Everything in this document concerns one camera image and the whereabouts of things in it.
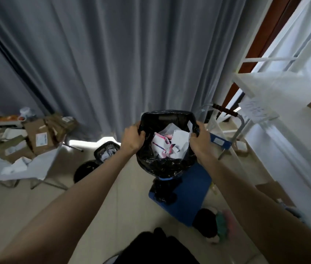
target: curtain fold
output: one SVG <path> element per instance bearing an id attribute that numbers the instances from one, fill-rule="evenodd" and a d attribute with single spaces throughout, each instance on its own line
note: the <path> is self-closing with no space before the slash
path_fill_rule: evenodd
<path id="1" fill-rule="evenodd" d="M 245 2 L 0 0 L 0 41 L 80 139 L 120 139 L 145 111 L 200 116 Z"/>

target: tile floor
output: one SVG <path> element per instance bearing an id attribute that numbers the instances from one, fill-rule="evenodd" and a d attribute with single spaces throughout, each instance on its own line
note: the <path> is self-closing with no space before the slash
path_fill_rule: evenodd
<path id="1" fill-rule="evenodd" d="M 214 151 L 216 155 L 219 153 L 218 148 L 214 148 Z M 48 177 L 72 186 L 74 171 L 89 159 L 93 159 L 93 149 L 81 153 L 64 147 Z M 241 160 L 253 183 L 271 180 L 254 158 Z M 232 156 L 225 156 L 222 161 L 233 167 Z M 140 232 L 152 231 L 157 226 L 161 226 L 167 235 L 177 237 L 200 263 L 244 264 L 255 256 L 255 263 L 264 263 L 258 249 L 239 225 L 223 244 L 210 245 L 197 230 L 172 218 L 148 198 L 152 181 L 153 177 L 143 171 L 133 157 L 110 189 L 100 211 L 80 240 L 70 263 L 103 263 L 124 249 Z M 0 185 L 0 251 L 30 219 L 62 193 L 63 190 L 44 184 L 30 190 L 29 180 L 21 180 L 14 189 Z M 228 209 L 218 189 L 208 191 L 203 205 Z"/>

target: forearm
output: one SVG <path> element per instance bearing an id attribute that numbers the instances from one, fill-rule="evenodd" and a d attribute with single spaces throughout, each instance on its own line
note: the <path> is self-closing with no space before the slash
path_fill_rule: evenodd
<path id="1" fill-rule="evenodd" d="M 67 263 L 130 157 L 131 154 L 118 151 L 55 199 L 17 235 L 0 260 Z"/>
<path id="2" fill-rule="evenodd" d="M 199 159 L 269 263 L 311 263 L 311 230 L 307 226 L 213 156 Z"/>

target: hand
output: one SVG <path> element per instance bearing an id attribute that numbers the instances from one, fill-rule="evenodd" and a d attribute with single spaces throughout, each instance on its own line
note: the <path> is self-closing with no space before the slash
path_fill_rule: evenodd
<path id="1" fill-rule="evenodd" d="M 120 150 L 130 156 L 136 154 L 136 152 L 140 150 L 144 143 L 144 137 L 146 136 L 146 133 L 141 131 L 141 134 L 138 134 L 138 127 L 140 126 L 140 123 L 141 122 L 139 121 L 124 130 Z"/>
<path id="2" fill-rule="evenodd" d="M 197 158 L 200 158 L 202 155 L 211 154 L 211 135 L 206 130 L 205 125 L 202 122 L 197 121 L 197 125 L 200 127 L 200 134 L 197 137 L 195 133 L 191 133 L 190 147 Z"/>

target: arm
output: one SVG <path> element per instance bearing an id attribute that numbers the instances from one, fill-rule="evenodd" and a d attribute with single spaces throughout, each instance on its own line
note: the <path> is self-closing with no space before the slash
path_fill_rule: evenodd
<path id="1" fill-rule="evenodd" d="M 269 263 L 311 263 L 311 229 L 219 162 L 203 123 L 190 146 L 244 231 Z"/>
<path id="2" fill-rule="evenodd" d="M 0 263 L 68 263 L 144 135 L 138 135 L 137 125 L 125 129 L 120 150 L 33 218 L 0 254 Z"/>

